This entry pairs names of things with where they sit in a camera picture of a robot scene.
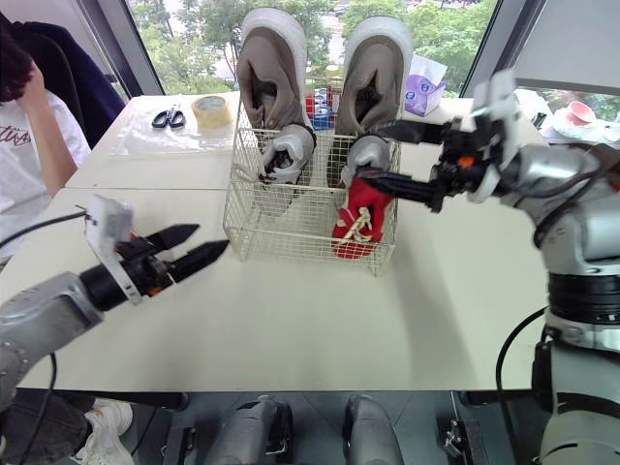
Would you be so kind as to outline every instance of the jeans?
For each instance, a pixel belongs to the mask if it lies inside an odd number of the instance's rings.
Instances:
[[[45,395],[43,389],[17,390],[15,401],[2,421],[7,450],[0,463],[19,463]],[[92,410],[94,402],[94,397],[79,393],[53,394],[26,463],[45,465],[75,454],[91,432],[84,414]]]

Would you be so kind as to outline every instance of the window frame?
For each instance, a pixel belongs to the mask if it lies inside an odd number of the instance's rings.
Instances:
[[[127,95],[165,95],[125,1],[77,3]]]
[[[479,83],[514,65],[545,4],[546,0],[498,0],[460,97],[474,97]]]

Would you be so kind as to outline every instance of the white wire basket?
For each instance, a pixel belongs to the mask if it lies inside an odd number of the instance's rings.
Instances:
[[[326,81],[308,79],[307,82],[315,88],[325,88]],[[378,275],[394,248],[397,201],[388,207],[381,242],[347,239],[349,258],[345,259],[334,253],[334,246],[343,242],[331,236],[346,189],[327,186],[338,184],[340,170],[336,167],[347,163],[349,147],[356,138],[334,135],[328,127],[316,130],[317,146],[312,162],[297,184],[265,184],[248,173],[259,172],[264,147],[277,134],[278,131],[253,129],[243,105],[239,105],[224,215],[224,230],[232,248],[243,261],[262,257],[327,262],[370,268]],[[390,156],[390,170],[399,171],[400,144],[390,144]]]

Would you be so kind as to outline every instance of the tree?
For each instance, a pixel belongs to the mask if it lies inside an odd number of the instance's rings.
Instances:
[[[352,0],[342,16],[342,35],[348,39],[355,27],[371,16],[403,20],[412,32],[414,53],[448,65],[444,81],[448,93],[454,95],[469,73],[496,3],[482,0],[466,7],[462,2],[458,9],[443,9],[443,3],[426,2],[408,13],[402,0]]]
[[[448,91],[459,92],[465,82],[496,3],[482,0],[469,8],[442,10],[432,2],[408,14],[415,53],[448,65]]]
[[[171,14],[166,11],[163,0],[130,0],[129,3],[138,30],[154,26],[166,38],[173,37]]]
[[[532,90],[541,94],[553,111],[565,108],[570,102],[578,100],[590,107],[596,113],[597,118],[605,121],[613,121],[620,114],[620,96],[560,89],[532,88]]]
[[[233,85],[215,77],[218,53],[197,37],[174,36],[162,0],[130,0],[134,22],[166,93],[227,92]]]
[[[329,0],[183,0],[178,18],[186,28],[186,37],[200,37],[222,53],[236,78],[241,23],[259,7],[279,8],[291,14],[305,32],[309,61],[319,70],[325,68],[330,34],[321,16],[331,9]]]
[[[349,10],[342,15],[342,37],[345,40],[365,19],[372,16],[391,16],[405,19],[407,8],[402,0],[353,0]]]

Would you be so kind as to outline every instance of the packing tape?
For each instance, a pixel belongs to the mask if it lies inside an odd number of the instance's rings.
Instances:
[[[218,95],[207,95],[192,104],[199,128],[213,129],[228,126],[233,122],[228,101]]]

